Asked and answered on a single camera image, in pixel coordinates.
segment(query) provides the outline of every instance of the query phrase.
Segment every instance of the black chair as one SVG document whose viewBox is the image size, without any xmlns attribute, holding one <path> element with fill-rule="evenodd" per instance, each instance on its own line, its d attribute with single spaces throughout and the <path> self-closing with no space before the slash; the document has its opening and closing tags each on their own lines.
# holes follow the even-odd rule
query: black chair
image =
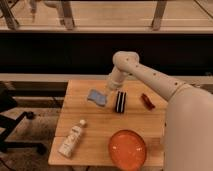
<svg viewBox="0 0 213 171">
<path fill-rule="evenodd" d="M 12 109 L 17 106 L 17 102 L 4 90 L 0 91 L 0 112 Z M 0 134 L 0 151 L 7 152 L 8 148 L 37 148 L 37 153 L 43 155 L 46 152 L 46 147 L 42 143 L 33 142 L 7 142 L 6 138 L 16 128 L 20 121 L 27 117 L 28 119 L 34 118 L 33 112 L 23 112 L 17 119 L 11 119 L 9 117 L 0 115 L 0 127 L 5 130 Z"/>
</svg>

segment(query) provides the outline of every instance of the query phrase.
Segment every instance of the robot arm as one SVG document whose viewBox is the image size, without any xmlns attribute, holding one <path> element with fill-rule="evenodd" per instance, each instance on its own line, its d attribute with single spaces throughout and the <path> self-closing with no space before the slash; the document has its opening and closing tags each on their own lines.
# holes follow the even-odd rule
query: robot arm
<svg viewBox="0 0 213 171">
<path fill-rule="evenodd" d="M 107 79 L 107 87 L 116 90 L 123 84 L 128 74 L 153 89 L 162 98 L 168 101 L 178 90 L 191 87 L 184 81 L 170 77 L 152 68 L 139 63 L 139 56 L 135 52 L 119 51 L 113 56 L 114 68 Z"/>
<path fill-rule="evenodd" d="M 117 52 L 107 87 L 116 90 L 132 74 L 168 101 L 164 171 L 213 170 L 213 96 L 139 63 L 135 52 Z"/>
</svg>

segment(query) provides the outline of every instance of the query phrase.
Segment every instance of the red object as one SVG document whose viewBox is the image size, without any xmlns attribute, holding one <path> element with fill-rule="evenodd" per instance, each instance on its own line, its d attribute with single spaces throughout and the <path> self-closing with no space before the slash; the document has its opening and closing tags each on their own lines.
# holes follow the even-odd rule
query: red object
<svg viewBox="0 0 213 171">
<path fill-rule="evenodd" d="M 109 141 L 112 162 L 123 171 L 137 171 L 146 160 L 146 146 L 140 135 L 130 130 L 116 132 Z"/>
<path fill-rule="evenodd" d="M 150 99 L 148 98 L 148 96 L 146 94 L 142 93 L 141 99 L 143 100 L 145 106 L 149 110 L 152 110 L 153 108 L 155 108 L 155 105 L 150 101 Z"/>
</svg>

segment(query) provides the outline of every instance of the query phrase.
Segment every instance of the white bottle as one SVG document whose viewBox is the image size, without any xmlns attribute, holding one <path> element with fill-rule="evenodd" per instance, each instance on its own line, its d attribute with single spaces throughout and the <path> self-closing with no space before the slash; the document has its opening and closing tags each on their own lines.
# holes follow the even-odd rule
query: white bottle
<svg viewBox="0 0 213 171">
<path fill-rule="evenodd" d="M 83 127 L 85 126 L 86 121 L 85 120 L 80 120 L 80 122 L 73 126 L 72 129 L 70 130 L 69 136 L 64 140 L 62 145 L 59 148 L 59 152 L 63 154 L 66 157 L 70 157 L 75 145 L 77 144 L 80 136 L 83 133 Z"/>
</svg>

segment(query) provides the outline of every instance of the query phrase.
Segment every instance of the floor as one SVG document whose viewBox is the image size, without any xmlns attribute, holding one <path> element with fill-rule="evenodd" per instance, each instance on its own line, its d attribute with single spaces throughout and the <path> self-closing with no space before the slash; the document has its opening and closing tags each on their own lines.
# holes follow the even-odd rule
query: floor
<svg viewBox="0 0 213 171">
<path fill-rule="evenodd" d="M 55 8 L 50 8 L 41 0 L 37 2 L 35 19 L 30 14 L 28 0 L 19 0 L 12 9 L 21 26 L 42 30 L 63 28 Z M 162 27 L 213 27 L 213 1 L 197 0 L 211 15 L 208 15 L 194 0 L 168 1 L 163 16 Z M 70 3 L 76 27 L 150 27 L 154 17 L 156 1 L 133 2 L 86 2 Z"/>
<path fill-rule="evenodd" d="M 15 171 L 72 171 L 70 167 L 50 166 L 48 157 L 54 137 L 60 107 L 63 98 L 58 97 L 16 97 L 18 107 L 3 112 L 11 118 L 16 118 L 23 111 L 33 111 L 34 120 L 24 119 L 8 137 L 10 141 L 41 142 L 47 147 L 45 155 L 39 155 L 35 149 L 10 149 L 8 153 L 1 153 L 0 158 Z M 75 171 L 85 171 L 85 167 L 74 166 Z M 0 170 L 8 171 L 0 162 Z M 160 171 L 161 168 L 142 168 L 141 171 Z M 115 167 L 90 167 L 89 171 L 119 171 Z"/>
</svg>

